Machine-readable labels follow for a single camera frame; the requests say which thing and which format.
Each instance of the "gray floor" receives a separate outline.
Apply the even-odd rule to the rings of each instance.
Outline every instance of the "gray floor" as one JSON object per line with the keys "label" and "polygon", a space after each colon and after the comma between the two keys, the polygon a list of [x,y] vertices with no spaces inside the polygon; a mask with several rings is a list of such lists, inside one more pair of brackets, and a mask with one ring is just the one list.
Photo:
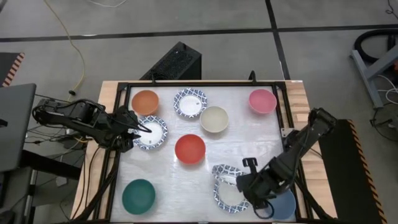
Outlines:
{"label": "gray floor", "polygon": [[[263,0],[127,0],[116,9],[87,1],[49,1],[72,35],[271,27]],[[105,4],[114,2],[119,1],[102,0]],[[394,16],[384,12],[387,1],[271,2],[278,27],[397,23]],[[398,10],[398,2],[391,2]],[[310,106],[321,106],[336,117],[354,120],[387,220],[398,223],[398,145],[380,137],[369,125],[372,104],[348,58],[354,40],[365,31],[284,32],[280,39],[291,79],[304,80]],[[41,0],[8,0],[0,13],[0,38],[57,35],[65,34]],[[138,79],[178,41],[203,54],[203,79],[247,79],[251,70],[260,79],[284,78],[272,33],[79,40],[75,43],[87,64],[79,97],[97,100],[103,80]],[[386,49],[385,39],[373,39],[365,47],[380,56]],[[68,41],[3,42],[0,52],[25,52],[12,84],[34,82],[40,94],[66,98],[67,90],[81,75],[80,59]],[[390,88],[383,81],[381,85]],[[43,155],[63,151],[55,144],[27,148]],[[65,205],[69,212],[70,207],[71,203]],[[38,209],[35,223],[49,220],[65,220],[57,203]]]}

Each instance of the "bowl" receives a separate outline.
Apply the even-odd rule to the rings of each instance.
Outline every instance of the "bowl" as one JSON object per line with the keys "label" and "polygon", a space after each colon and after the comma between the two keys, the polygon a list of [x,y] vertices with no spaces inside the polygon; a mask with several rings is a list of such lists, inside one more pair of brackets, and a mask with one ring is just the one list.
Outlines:
{"label": "bowl", "polygon": [[210,133],[222,132],[228,126],[228,114],[219,106],[211,106],[200,115],[200,124]]}
{"label": "bowl", "polygon": [[155,188],[148,180],[133,180],[123,191],[123,207],[130,214],[143,214],[152,207],[154,202]]}
{"label": "bowl", "polygon": [[[274,207],[274,216],[272,218],[275,220],[287,220],[292,217],[296,210],[296,200],[291,190],[278,195],[276,198],[270,199],[269,203]],[[268,206],[266,208],[266,213],[271,214],[271,212],[271,207]]]}
{"label": "bowl", "polygon": [[187,134],[175,143],[175,155],[184,164],[200,162],[206,153],[205,142],[195,134]]}
{"label": "bowl", "polygon": [[152,115],[159,105],[159,97],[155,92],[142,90],[135,94],[131,100],[132,109],[139,115]]}
{"label": "bowl", "polygon": [[254,90],[249,96],[249,104],[255,112],[267,114],[275,110],[277,101],[268,90]]}

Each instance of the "blue bowl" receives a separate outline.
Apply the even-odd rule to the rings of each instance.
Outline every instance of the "blue bowl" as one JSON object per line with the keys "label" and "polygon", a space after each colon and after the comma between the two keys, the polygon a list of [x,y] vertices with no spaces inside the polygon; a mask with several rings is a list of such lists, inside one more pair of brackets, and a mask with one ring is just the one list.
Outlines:
{"label": "blue bowl", "polygon": [[[272,219],[275,220],[287,220],[292,217],[296,210],[296,200],[291,190],[278,195],[276,198],[269,200],[269,202],[274,207],[274,216]],[[268,206],[266,208],[266,213],[270,215],[271,212],[271,207]]]}

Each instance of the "plate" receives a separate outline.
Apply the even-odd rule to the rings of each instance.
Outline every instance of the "plate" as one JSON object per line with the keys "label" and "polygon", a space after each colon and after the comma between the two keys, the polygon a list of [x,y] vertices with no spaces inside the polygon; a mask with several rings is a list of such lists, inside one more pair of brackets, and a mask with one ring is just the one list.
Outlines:
{"label": "plate", "polygon": [[213,189],[213,196],[217,202],[217,205],[221,209],[226,210],[228,213],[238,213],[245,211],[250,206],[250,203],[246,199],[244,199],[241,203],[237,205],[227,205],[221,199],[220,194],[218,193],[218,189],[220,187],[219,181],[235,187],[236,177],[240,175],[245,175],[246,173],[240,171],[238,168],[225,164],[213,166],[211,173],[216,179],[216,184]]}
{"label": "plate", "polygon": [[207,107],[207,97],[201,90],[186,88],[174,97],[175,111],[184,117],[194,118]]}
{"label": "plate", "polygon": [[146,133],[143,131],[134,130],[134,134],[139,134],[141,138],[135,139],[133,142],[144,150],[151,150],[159,147],[167,137],[166,122],[156,116],[146,116],[139,122],[152,132]]}

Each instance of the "teal bowl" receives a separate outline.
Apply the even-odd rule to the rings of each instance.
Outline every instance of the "teal bowl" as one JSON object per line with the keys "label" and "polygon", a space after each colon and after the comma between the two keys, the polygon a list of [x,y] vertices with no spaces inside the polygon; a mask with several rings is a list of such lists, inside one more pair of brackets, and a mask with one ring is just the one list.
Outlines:
{"label": "teal bowl", "polygon": [[124,209],[130,214],[143,214],[155,202],[155,188],[148,180],[133,180],[124,189],[122,202]]}

